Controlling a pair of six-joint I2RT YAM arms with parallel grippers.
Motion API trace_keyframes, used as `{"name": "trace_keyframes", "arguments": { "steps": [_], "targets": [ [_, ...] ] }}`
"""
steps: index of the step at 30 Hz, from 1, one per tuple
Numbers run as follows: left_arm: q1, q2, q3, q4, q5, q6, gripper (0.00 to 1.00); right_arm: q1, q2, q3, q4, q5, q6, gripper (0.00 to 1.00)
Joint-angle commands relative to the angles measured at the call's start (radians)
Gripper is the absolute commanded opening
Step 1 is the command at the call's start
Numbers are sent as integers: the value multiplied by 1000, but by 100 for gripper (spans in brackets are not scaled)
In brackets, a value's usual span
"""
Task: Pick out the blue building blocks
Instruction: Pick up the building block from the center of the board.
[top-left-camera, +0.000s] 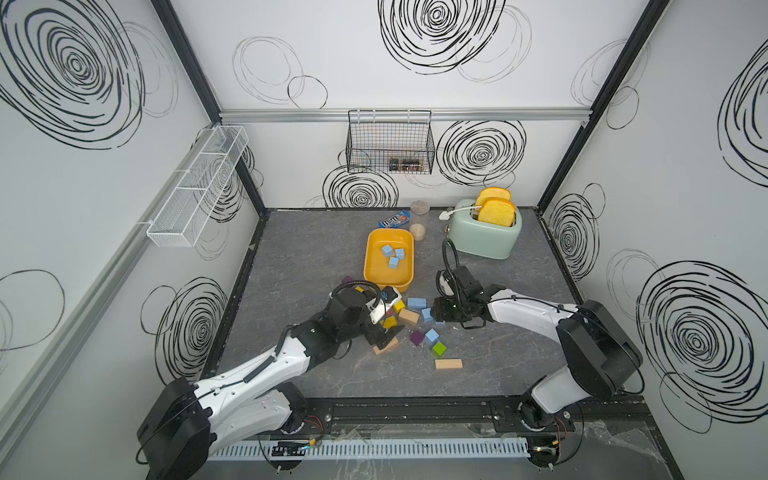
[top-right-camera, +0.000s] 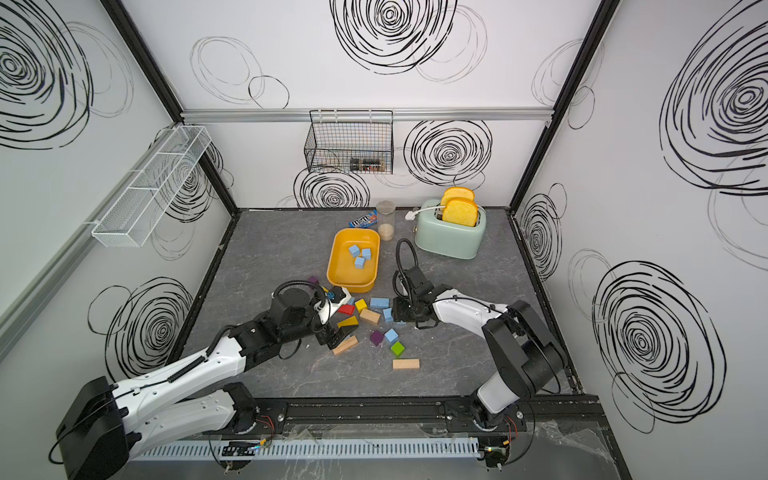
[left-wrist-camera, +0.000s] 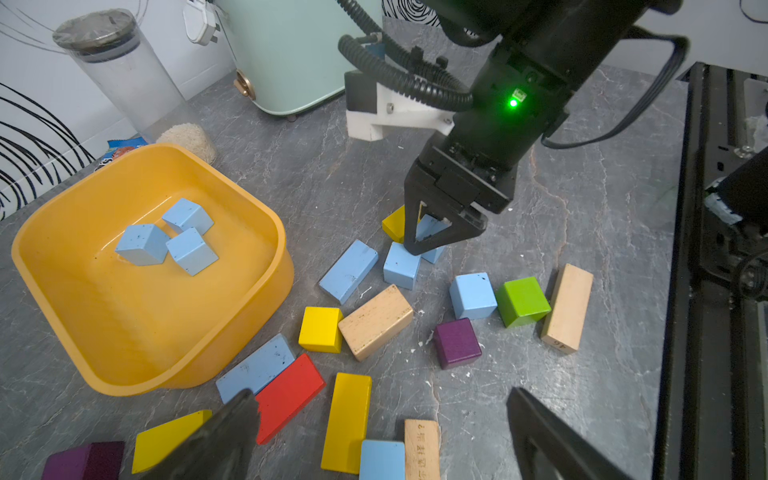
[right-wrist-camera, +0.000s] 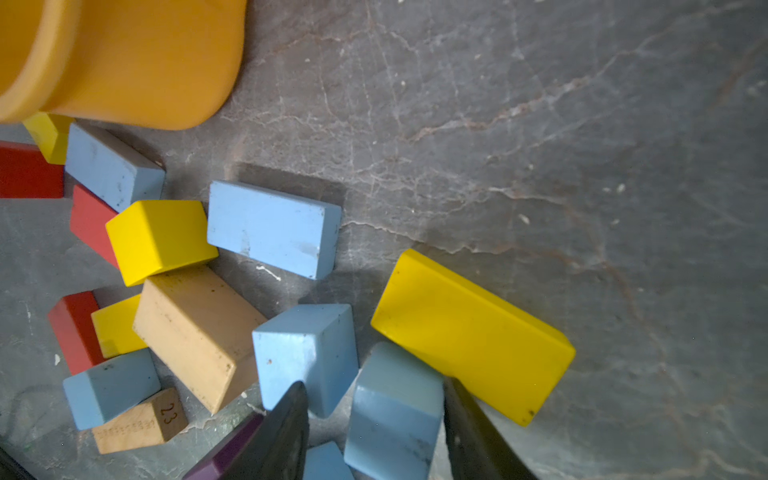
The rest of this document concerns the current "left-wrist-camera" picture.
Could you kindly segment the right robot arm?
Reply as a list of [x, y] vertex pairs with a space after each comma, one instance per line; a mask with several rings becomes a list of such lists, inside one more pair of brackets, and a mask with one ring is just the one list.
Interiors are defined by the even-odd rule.
[[492, 45], [471, 86], [438, 65], [412, 66], [398, 90], [448, 111], [452, 130], [435, 133], [404, 184], [405, 238], [414, 255], [481, 235], [491, 213], [513, 200], [518, 164], [548, 144], [567, 104], [623, 40], [650, 40], [639, 19], [671, 15], [677, 1], [436, 1], [446, 36]]

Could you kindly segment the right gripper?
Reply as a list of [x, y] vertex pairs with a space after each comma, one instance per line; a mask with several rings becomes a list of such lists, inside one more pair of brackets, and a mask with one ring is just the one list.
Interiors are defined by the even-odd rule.
[[[442, 134], [432, 135], [406, 175], [404, 246], [412, 255], [480, 236], [487, 217], [508, 208], [517, 187], [518, 166], [506, 169]], [[447, 220], [437, 233], [417, 238], [419, 215]]]

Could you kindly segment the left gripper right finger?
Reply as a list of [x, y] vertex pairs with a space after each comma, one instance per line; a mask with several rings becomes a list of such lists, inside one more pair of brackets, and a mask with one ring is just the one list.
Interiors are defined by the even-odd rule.
[[604, 457], [527, 390], [507, 400], [514, 453], [524, 479], [626, 479]]

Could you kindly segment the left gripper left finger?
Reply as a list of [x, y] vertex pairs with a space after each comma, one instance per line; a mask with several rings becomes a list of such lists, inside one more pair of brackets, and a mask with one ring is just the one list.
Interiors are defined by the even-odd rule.
[[259, 403], [243, 389], [144, 477], [244, 479], [259, 426]]

